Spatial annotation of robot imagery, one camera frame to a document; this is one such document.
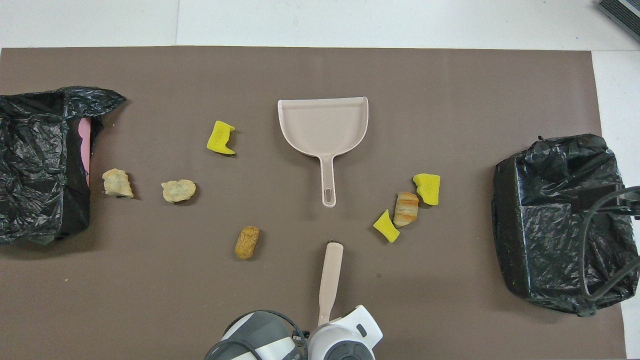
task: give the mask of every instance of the beige crumpled piece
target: beige crumpled piece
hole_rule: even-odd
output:
[[[162,185],[162,196],[168,202],[179,202],[189,200],[196,192],[196,184],[191,180],[181,179],[178,181],[171,180]]]
[[[104,193],[113,196],[124,196],[133,199],[129,176],[124,170],[112,168],[102,175],[104,179]]]

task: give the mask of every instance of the pink object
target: pink object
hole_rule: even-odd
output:
[[[89,157],[91,156],[91,118],[83,117],[78,123],[78,135],[82,138],[80,157],[86,171],[86,184],[89,185]]]

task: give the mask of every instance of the food scrap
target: food scrap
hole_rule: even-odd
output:
[[[418,195],[422,201],[428,205],[438,205],[438,194],[440,193],[440,176],[431,174],[417,174],[413,177],[413,182],[418,187]]]
[[[394,227],[389,218],[388,209],[380,215],[380,218],[373,224],[373,227],[384,235],[390,243],[394,242],[398,238],[398,235],[400,235],[400,232]]]
[[[247,226],[242,229],[236,243],[236,256],[239,259],[247,260],[253,256],[258,236],[260,236],[260,229],[255,226]]]
[[[104,179],[104,193],[107,195],[124,196],[133,199],[129,176],[123,170],[112,168],[102,175]]]
[[[196,192],[196,184],[191,180],[181,179],[178,181],[171,180],[162,185],[162,196],[168,202],[180,202],[189,200]]]
[[[235,154],[235,151],[227,147],[229,136],[233,130],[235,130],[235,128],[226,122],[216,121],[215,125],[213,125],[213,132],[207,142],[207,149],[225,155]]]
[[[396,210],[394,211],[394,225],[402,227],[414,222],[417,218],[418,197],[408,192],[398,193]]]

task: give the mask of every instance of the beige handle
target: beige handle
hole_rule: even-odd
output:
[[[320,280],[320,316],[318,326],[328,323],[331,317],[331,308],[338,292],[338,280],[340,280],[340,267],[342,266],[342,251],[344,247],[340,243],[331,242],[326,245],[324,253],[324,265],[322,267],[322,279]]]

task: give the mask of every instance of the yellow sponge piece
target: yellow sponge piece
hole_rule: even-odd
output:
[[[373,227],[381,232],[390,243],[394,242],[398,238],[398,235],[400,235],[398,229],[396,229],[391,222],[391,218],[389,218],[388,209],[380,215],[380,218],[373,224]]]
[[[207,149],[219,152],[220,154],[233,155],[236,152],[227,147],[229,135],[235,128],[226,122],[216,121],[213,125],[213,132],[207,142]]]
[[[422,201],[429,205],[438,205],[438,195],[440,194],[440,176],[431,174],[417,174],[413,177],[413,182],[418,187],[418,195]]]

